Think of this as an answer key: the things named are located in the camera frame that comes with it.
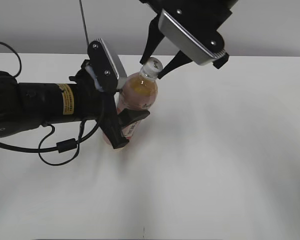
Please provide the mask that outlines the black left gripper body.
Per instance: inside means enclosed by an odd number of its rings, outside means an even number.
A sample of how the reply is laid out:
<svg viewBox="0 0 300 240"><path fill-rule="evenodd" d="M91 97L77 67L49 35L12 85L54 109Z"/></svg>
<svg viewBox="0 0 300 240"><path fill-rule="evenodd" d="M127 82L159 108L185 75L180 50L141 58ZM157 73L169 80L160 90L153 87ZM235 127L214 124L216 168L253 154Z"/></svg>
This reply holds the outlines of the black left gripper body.
<svg viewBox="0 0 300 240"><path fill-rule="evenodd" d="M102 80L108 83L111 78L105 74L97 75L92 61L85 59L79 71L69 80L75 82L74 113L81 120L95 120L114 149L125 147L129 140L123 136L116 109L115 94L118 90L105 90L101 86Z"/></svg>

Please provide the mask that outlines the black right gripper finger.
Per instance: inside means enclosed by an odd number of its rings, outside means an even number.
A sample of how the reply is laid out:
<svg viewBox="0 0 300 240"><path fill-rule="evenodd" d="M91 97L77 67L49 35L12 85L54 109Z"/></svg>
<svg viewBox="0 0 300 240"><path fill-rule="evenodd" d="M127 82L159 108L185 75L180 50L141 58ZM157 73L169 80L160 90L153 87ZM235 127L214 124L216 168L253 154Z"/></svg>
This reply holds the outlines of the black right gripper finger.
<svg viewBox="0 0 300 240"><path fill-rule="evenodd" d="M140 59L140 64L145 64L148 61L164 37L163 33L159 30L159 17L155 17L148 27L147 42Z"/></svg>
<svg viewBox="0 0 300 240"><path fill-rule="evenodd" d="M157 78L162 79L165 75L169 74L173 70L175 70L183 65L189 64L191 62L192 62L192 60L180 50L174 56L174 58L158 74Z"/></svg>

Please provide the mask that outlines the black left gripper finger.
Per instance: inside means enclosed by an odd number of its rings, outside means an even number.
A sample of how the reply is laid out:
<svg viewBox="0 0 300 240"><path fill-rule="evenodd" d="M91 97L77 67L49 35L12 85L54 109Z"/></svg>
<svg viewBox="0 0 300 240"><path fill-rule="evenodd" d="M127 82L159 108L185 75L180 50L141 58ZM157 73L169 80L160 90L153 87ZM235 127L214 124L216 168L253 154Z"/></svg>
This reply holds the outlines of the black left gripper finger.
<svg viewBox="0 0 300 240"><path fill-rule="evenodd" d="M138 121L144 120L150 115L149 110L133 110L124 108L123 110L117 109L118 126L119 130L122 131L124 128Z"/></svg>

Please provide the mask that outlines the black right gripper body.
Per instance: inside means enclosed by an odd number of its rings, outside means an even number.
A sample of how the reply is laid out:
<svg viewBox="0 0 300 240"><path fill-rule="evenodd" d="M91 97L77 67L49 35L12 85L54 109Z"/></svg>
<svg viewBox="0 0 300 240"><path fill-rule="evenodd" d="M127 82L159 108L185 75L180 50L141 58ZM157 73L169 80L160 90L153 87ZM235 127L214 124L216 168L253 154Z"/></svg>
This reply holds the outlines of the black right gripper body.
<svg viewBox="0 0 300 240"><path fill-rule="evenodd" d="M201 42L221 41L218 28L232 15L237 0L142 0L157 14L166 11Z"/></svg>

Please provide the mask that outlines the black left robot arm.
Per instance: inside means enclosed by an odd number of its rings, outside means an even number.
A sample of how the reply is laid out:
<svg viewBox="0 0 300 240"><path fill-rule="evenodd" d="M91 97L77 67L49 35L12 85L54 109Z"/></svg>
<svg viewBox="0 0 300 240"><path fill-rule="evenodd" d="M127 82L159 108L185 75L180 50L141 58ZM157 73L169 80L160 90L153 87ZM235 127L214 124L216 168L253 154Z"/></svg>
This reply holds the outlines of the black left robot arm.
<svg viewBox="0 0 300 240"><path fill-rule="evenodd" d="M59 153L75 149L101 129L114 149L129 143L123 128L150 115L148 110L118 113L114 95L96 86L95 70L84 60L71 83L17 82L15 76L0 71L0 138L61 123L96 121L86 136L58 142L50 148L24 148L0 142L0 148L23 153Z"/></svg>

